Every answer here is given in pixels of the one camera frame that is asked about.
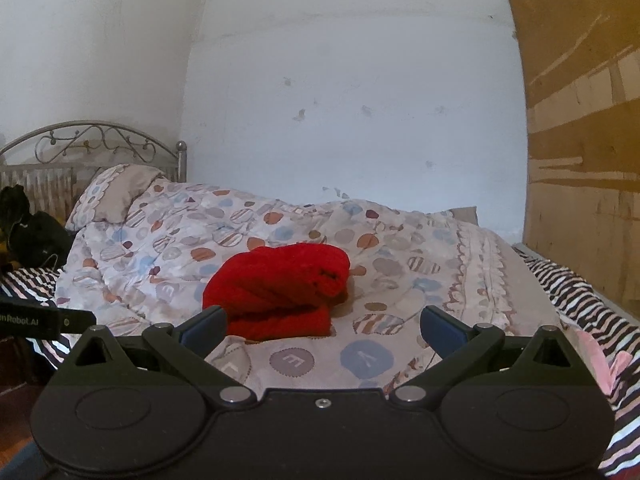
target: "wooden floor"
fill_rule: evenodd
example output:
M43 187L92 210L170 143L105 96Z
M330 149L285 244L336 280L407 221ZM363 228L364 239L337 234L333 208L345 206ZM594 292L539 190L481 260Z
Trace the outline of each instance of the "wooden floor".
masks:
M22 386L0 396L0 467L31 440L29 414L41 386Z

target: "pink cloth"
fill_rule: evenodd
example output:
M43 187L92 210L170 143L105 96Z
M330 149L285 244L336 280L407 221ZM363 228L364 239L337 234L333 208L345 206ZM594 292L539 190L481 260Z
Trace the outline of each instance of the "pink cloth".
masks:
M607 359L598 342L587 332L576 330L578 339L587 351L595 379L602 392L609 396L616 384L616 379L629 366L633 356L624 350L618 352L609 367Z

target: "wooden panel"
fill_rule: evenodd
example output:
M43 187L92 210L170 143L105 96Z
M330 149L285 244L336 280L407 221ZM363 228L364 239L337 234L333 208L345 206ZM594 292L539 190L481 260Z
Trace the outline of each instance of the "wooden panel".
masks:
M640 0L510 0L529 130L524 242L640 314Z

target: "striped blanket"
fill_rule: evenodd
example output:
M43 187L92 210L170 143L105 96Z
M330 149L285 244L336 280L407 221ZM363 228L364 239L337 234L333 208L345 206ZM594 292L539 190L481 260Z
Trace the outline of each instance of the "striped blanket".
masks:
M62 270L18 269L0 274L0 296L39 301L42 306L56 306L53 297L56 280ZM61 335L56 341L29 339L34 350L43 355L55 368L71 350L69 340Z
M605 306L593 287L567 267L518 253L558 313L590 333L609 363L621 350L633 356L609 396L616 414L615 434L600 470L613 476L640 464L640 329Z

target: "bed post finial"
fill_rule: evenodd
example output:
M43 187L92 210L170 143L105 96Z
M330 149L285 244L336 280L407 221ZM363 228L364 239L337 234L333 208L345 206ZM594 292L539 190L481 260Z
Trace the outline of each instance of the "bed post finial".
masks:
M175 149L178 152L178 182L187 182L187 143L179 140Z

